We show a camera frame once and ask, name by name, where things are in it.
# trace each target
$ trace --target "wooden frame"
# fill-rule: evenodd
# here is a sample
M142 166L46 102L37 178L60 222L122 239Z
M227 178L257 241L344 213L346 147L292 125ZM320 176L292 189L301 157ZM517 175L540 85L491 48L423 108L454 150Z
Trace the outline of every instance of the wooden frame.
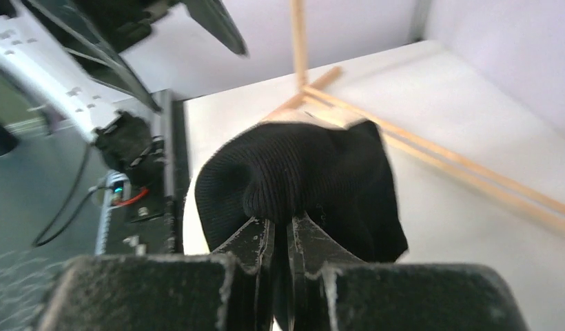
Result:
M534 216L543 225L558 231L560 234L565 234L564 203L323 92L323 89L339 78L341 75L340 67L332 68L309 84L304 1L290 0L290 5L294 67L298 92L276 110L298 108L304 103L310 103L328 109L330 112L333 111L333 108L355 112L377 123L382 128L382 136L389 145L470 183L494 198Z

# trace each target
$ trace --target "red wire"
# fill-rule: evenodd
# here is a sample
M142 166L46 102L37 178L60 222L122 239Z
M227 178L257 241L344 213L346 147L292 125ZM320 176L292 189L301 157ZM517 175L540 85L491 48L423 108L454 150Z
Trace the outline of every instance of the red wire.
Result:
M131 203L135 203L135 202L137 202L138 200L140 200L142 197L144 197L145 195L147 195L148 192L149 192L149 189L148 189L148 188L143 188L143 189L141 190L141 192L140 192L138 195L136 195L135 197L130 198L130 199L128 199L127 201L118 202L118 203L116 203L116 205L129 205L129 204L131 204Z

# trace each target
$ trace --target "black cable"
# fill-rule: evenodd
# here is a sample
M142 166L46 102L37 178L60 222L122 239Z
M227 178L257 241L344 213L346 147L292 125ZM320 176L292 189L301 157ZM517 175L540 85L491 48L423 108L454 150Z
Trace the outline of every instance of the black cable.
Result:
M49 230L51 230L51 228L53 227L53 225L55 224L57 219L59 219L59 217L61 216L61 213L70 204L70 201L72 200L72 197L74 196L74 193L77 191L78 186L81 182L81 179L83 177L83 173L86 169L86 166L88 165L88 161L90 160L90 152L91 151L92 151L92 144L89 143L89 144L86 145L85 152L84 152L84 155L83 155L83 159L82 159L82 162L80 164L80 168L78 170L78 174L76 175L76 179L74 180L74 183L72 184L72 188L70 189L70 192L68 193L67 197L63 201L63 205L61 206L61 208L59 208L59 210L57 211L57 213L55 214L55 216L53 217L51 222L49 222L49 224L47 224L47 226L37 235L37 237L33 241L33 244L32 244L33 247L43 246L43 245L51 242L53 239L57 238L57 236L59 236L68 226L70 226L70 224L73 222L73 220L77 217L77 214L80 212L81 207L83 207L83 204L87 201L87 199L89 199L92 196L92 194L94 194L94 192L97 191L97 190L93 190L93 191L88 192L88 194L83 198L82 202L80 202L80 204L78 205L78 207L76 208L76 210L74 211L72 216L61 227L61 229L58 230L55 234L53 234L51 237L47 238L46 240L43 240L43 241L41 240L43 238L43 236L45 236L45 234Z

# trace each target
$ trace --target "white wall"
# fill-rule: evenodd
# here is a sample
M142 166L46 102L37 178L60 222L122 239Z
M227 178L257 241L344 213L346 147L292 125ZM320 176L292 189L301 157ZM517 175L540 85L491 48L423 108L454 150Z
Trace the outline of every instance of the white wall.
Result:
M309 65L351 59L409 42L417 0L306 0ZM156 35L123 54L150 90L197 97L293 70L289 0L223 0L249 48L232 54L179 5Z
M425 37L565 134L565 0L433 0Z

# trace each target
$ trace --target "white table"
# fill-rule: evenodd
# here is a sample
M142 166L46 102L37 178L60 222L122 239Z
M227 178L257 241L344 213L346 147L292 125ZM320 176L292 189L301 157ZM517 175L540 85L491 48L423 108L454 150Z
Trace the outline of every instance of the white table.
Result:
M327 92L565 203L565 139L440 44L334 65L345 73ZM289 75L186 101L193 182L220 146L295 92ZM565 331L565 239L398 150L388 153L410 244L401 262L489 265L532 330ZM193 194L183 238L186 254L207 252Z

